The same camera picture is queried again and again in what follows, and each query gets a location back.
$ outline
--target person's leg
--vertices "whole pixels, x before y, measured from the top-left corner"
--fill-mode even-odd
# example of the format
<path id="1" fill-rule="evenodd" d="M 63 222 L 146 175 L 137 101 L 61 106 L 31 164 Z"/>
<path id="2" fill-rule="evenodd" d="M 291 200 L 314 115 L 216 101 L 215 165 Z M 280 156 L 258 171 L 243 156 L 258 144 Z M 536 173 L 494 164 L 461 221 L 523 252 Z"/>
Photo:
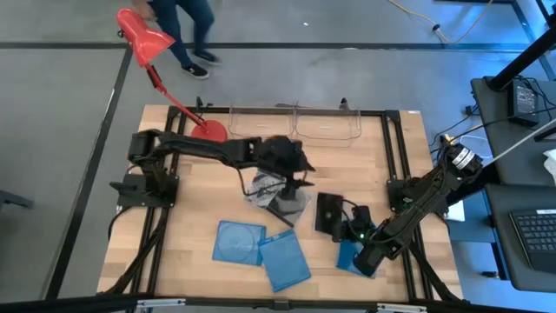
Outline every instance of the person's leg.
<path id="1" fill-rule="evenodd" d="M 205 39 L 210 26 L 215 22 L 215 15 L 207 0 L 177 0 L 177 4 L 185 10 L 195 22 L 193 37 L 195 40 L 195 55 L 210 63 L 219 63 L 217 57 L 207 52 Z"/>
<path id="2" fill-rule="evenodd" d="M 163 32 L 174 38 L 169 48 L 174 56 L 180 61 L 182 67 L 189 67 L 193 62 L 185 50 L 185 44 L 182 41 L 182 32 L 180 21 L 177 19 L 177 11 L 175 9 L 176 0 L 155 0 L 149 3 L 156 14 L 156 22 Z"/>

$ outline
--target red lamp shade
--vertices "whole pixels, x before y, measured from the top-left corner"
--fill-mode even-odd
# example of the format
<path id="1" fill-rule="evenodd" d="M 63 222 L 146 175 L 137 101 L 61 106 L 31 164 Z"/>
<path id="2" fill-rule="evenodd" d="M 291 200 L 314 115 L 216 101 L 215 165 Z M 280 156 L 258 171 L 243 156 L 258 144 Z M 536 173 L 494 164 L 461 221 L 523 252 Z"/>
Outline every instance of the red lamp shade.
<path id="1" fill-rule="evenodd" d="M 145 67 L 152 59 L 166 50 L 174 38 L 159 30 L 152 30 L 132 9 L 124 8 L 116 14 L 123 35 L 131 44 L 139 66 Z"/>

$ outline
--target person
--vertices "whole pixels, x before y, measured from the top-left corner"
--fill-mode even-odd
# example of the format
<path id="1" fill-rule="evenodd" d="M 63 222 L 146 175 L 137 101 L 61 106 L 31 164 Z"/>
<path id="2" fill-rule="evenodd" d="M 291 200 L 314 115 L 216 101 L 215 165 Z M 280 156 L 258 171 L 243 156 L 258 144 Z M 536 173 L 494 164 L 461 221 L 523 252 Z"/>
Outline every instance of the person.
<path id="1" fill-rule="evenodd" d="M 173 43 L 169 48 L 186 70 L 194 78 L 209 78 L 209 72 L 195 64 L 188 56 L 185 44 L 182 41 L 180 21 L 177 18 L 176 5 L 182 7 L 195 22 L 193 37 L 195 48 L 193 54 L 210 65 L 220 63 L 218 57 L 206 50 L 205 37 L 210 26 L 215 22 L 215 16 L 207 0 L 132 0 L 133 6 L 139 16 L 146 21 L 156 21 L 161 30 L 172 38 Z"/>

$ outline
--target black keyboard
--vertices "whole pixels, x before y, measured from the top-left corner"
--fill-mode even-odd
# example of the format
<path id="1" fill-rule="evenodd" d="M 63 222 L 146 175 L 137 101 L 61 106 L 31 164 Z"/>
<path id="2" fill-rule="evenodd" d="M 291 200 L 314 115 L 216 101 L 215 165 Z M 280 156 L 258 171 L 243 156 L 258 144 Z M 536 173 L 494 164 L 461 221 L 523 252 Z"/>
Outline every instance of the black keyboard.
<path id="1" fill-rule="evenodd" d="M 556 210 L 517 210 L 510 217 L 529 265 L 556 273 Z"/>

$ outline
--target wooden table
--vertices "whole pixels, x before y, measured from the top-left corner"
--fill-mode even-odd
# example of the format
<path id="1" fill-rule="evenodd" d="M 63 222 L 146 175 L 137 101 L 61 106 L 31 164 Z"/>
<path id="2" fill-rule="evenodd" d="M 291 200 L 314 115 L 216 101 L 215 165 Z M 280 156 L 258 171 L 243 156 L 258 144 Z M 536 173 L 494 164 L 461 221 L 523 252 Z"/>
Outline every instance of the wooden table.
<path id="1" fill-rule="evenodd" d="M 165 105 L 147 105 L 139 129 L 162 130 L 167 110 Z M 411 173 L 422 176 L 432 169 L 432 163 L 420 112 L 402 111 L 400 114 Z M 228 114 L 206 114 L 203 117 L 228 125 Z M 264 123 L 282 123 L 272 116 L 252 118 Z M 390 126 L 390 132 L 394 134 L 394 126 Z M 355 203 L 368 205 L 375 224 L 391 216 L 385 185 L 389 174 L 381 120 L 378 117 L 362 117 L 361 127 L 361 136 L 353 140 L 348 148 L 304 145 L 309 162 L 316 168 L 316 172 L 308 175 L 308 181 L 315 186 L 306 188 L 313 195 L 313 200 L 296 223 L 295 233 L 312 277 L 278 293 L 271 290 L 263 267 L 213 261 L 212 253 L 216 228 L 221 220 L 265 225 L 267 236 L 287 230 L 288 226 L 267 211 L 255 209 L 243 201 L 234 169 L 213 160 L 180 156 L 178 175 L 181 182 L 176 205 L 170 211 L 156 294 L 315 301 L 407 301 L 401 257 L 394 261 L 385 259 L 375 279 L 357 276 L 335 268 L 339 244 L 333 243 L 330 236 L 314 230 L 318 191 L 341 194 Z M 185 134 L 189 134 L 192 128 L 193 124 L 187 122 Z M 396 136 L 391 137 L 398 177 L 402 177 Z M 249 181 L 255 171 L 244 170 L 245 180 Z M 133 208 L 114 225 L 98 284 L 99 291 L 111 287 L 135 257 L 145 212 L 144 208 Z M 428 261 L 449 289 L 456 296 L 461 296 L 446 225 L 438 217 L 429 215 L 421 222 L 421 228 Z M 422 297 L 419 268 L 414 260 L 412 264 L 417 293 Z M 140 290 L 146 289 L 149 268 L 148 260 Z"/>

